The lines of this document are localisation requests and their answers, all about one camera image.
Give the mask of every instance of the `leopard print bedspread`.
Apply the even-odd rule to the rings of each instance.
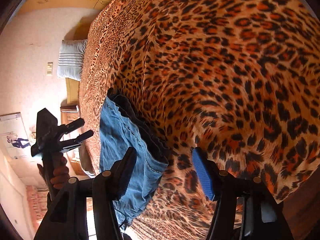
[[[193,147],[237,177],[261,177],[278,202],[313,173],[319,34],[298,0],[113,0],[100,13],[79,91],[84,129],[95,131],[86,142],[95,171],[109,87],[173,149],[153,200],[133,222],[140,238],[205,238],[215,203],[197,180]]]

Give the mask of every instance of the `metal screw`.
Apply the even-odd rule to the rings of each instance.
[[[259,184],[261,182],[261,179],[259,177],[254,177],[253,181]]]
[[[74,184],[76,181],[77,181],[77,179],[76,179],[75,177],[72,177],[72,178],[70,178],[70,179],[68,180],[68,182],[69,182],[70,184]]]
[[[220,176],[225,177],[228,175],[228,172],[226,170],[219,171]]]
[[[102,173],[102,176],[103,177],[109,177],[111,175],[111,171],[104,171],[103,173]]]

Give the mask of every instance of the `black clamp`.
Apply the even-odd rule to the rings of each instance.
[[[238,179],[219,170],[199,147],[192,152],[192,162],[205,195],[217,201],[206,240],[232,238],[237,198],[244,200],[240,240],[293,240],[281,209],[260,178]]]
[[[83,125],[84,120],[79,118],[67,125],[58,126],[57,118],[46,108],[37,114],[36,143],[31,146],[31,156],[42,159],[44,178],[49,188],[51,200],[57,195],[58,190],[53,187],[50,180],[53,178],[53,170],[60,166],[63,153],[80,147],[84,140],[93,135],[93,131],[86,131],[75,139],[60,140],[64,134],[71,133]]]
[[[136,161],[136,150],[129,147],[122,160],[94,179],[71,177],[49,206],[34,240],[88,239],[87,197],[92,197],[97,239],[122,240],[113,201],[125,194]]]

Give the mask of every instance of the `hand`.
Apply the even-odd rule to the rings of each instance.
[[[51,179],[51,183],[53,187],[56,189],[62,189],[65,182],[70,178],[69,176],[69,168],[66,166],[67,159],[65,157],[61,157],[61,166],[55,168],[53,171],[54,177]],[[39,173],[44,178],[44,170],[40,164],[37,164]]]

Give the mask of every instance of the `floor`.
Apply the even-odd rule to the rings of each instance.
[[[320,220],[320,168],[284,200],[283,213],[294,239],[305,239]]]

